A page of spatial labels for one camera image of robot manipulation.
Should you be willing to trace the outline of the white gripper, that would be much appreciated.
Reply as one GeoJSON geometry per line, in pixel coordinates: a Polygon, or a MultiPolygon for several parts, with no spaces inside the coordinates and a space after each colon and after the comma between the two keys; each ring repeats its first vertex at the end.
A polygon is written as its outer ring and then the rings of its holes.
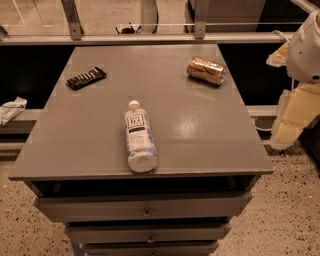
{"type": "Polygon", "coordinates": [[[285,150],[320,114],[319,10],[308,16],[290,43],[284,43],[268,56],[266,64],[273,67],[287,65],[288,76],[300,82],[295,89],[283,91],[272,126],[270,146],[285,150]]]}

